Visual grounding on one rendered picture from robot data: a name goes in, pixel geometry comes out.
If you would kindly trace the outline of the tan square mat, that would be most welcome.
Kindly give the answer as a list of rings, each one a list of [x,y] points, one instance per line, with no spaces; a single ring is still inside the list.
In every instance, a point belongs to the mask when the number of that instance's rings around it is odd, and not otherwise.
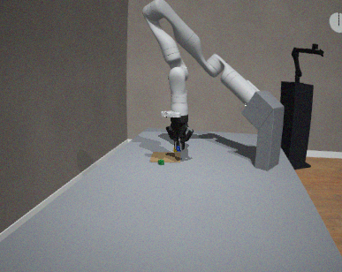
[[[158,160],[164,160],[164,162],[180,162],[180,153],[175,152],[153,152],[150,162],[158,162]]]

